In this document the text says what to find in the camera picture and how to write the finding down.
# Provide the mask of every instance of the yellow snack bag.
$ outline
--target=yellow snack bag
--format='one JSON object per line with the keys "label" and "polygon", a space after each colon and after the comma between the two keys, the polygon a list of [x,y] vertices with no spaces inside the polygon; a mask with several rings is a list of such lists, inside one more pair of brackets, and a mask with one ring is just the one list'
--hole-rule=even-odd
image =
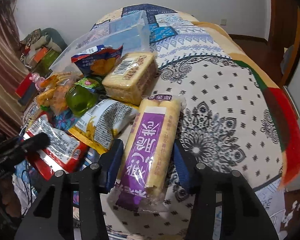
{"label": "yellow snack bag", "polygon": [[184,97],[169,94],[142,100],[121,159],[113,195],[116,205],[138,212],[161,210],[164,182],[184,104]]}
{"label": "yellow snack bag", "polygon": [[88,110],[68,131],[99,154],[103,154],[111,148],[114,137],[137,112],[132,106],[105,99]]}

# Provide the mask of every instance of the bed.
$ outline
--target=bed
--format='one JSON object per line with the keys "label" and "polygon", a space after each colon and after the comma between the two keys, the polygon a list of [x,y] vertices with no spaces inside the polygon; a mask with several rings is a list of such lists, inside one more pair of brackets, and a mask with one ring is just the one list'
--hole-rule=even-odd
{"label": "bed", "polygon": [[[159,69],[148,94],[185,96],[187,106],[177,132],[185,150],[215,170],[239,170],[274,218],[279,233],[284,186],[300,171],[300,131],[285,94],[216,24],[151,4],[121,8],[97,24],[137,10],[147,13],[150,49]],[[129,131],[127,127],[120,135],[124,143]],[[173,163],[167,185],[164,205],[168,212],[159,214],[133,213],[116,206],[111,193],[102,195],[109,236],[181,239],[194,196],[178,184]],[[218,239],[221,224],[222,199],[217,196],[217,200],[213,239]],[[79,218],[77,209],[74,217]]]}

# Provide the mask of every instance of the black foam windscreen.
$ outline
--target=black foam windscreen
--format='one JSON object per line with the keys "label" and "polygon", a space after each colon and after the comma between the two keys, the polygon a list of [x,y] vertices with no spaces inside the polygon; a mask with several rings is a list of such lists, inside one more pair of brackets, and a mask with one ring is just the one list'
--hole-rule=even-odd
{"label": "black foam windscreen", "polygon": [[35,152],[41,149],[45,149],[49,146],[50,139],[48,135],[44,132],[39,133],[20,144],[20,147],[25,152]]}

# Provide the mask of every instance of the electrical outlet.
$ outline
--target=electrical outlet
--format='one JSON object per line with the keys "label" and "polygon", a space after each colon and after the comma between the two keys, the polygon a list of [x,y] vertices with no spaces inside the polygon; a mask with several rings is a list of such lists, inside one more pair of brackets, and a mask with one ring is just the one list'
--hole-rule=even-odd
{"label": "electrical outlet", "polygon": [[221,19],[221,24],[220,25],[227,25],[227,19]]}

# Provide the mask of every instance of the chip bag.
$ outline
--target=chip bag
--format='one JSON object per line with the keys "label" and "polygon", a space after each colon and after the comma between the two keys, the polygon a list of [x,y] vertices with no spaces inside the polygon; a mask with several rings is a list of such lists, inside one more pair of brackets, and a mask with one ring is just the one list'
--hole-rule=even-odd
{"label": "chip bag", "polygon": [[63,79],[66,79],[72,75],[71,72],[55,73],[45,79],[41,84],[40,88],[54,88],[57,85],[57,82],[62,82]]}
{"label": "chip bag", "polygon": [[114,137],[137,112],[132,106],[105,99],[88,110],[68,132],[103,154],[111,148]]}
{"label": "chip bag", "polygon": [[76,82],[76,77],[71,75],[66,79],[57,82],[57,86],[53,93],[50,108],[55,115],[59,115],[61,112],[68,108],[66,103],[66,94],[73,87]]}
{"label": "chip bag", "polygon": [[98,94],[105,94],[105,88],[102,85],[103,77],[96,76],[96,75],[88,75],[81,80],[79,80],[75,85],[80,85],[86,89],[88,89],[90,92]]}
{"label": "chip bag", "polygon": [[64,131],[54,128],[49,123],[48,116],[44,112],[26,131],[24,139],[33,137],[41,132],[46,133],[50,139],[50,145],[46,149],[38,151],[40,158],[47,164],[47,167],[40,170],[37,165],[32,165],[36,167],[46,179],[49,179],[49,174],[43,173],[49,169],[49,167],[54,168],[54,172],[58,169],[65,170],[66,172],[75,171],[88,147]]}
{"label": "chip bag", "polygon": [[86,49],[71,57],[84,75],[94,74],[99,76],[107,75],[120,59],[123,47],[112,49],[103,45]]}

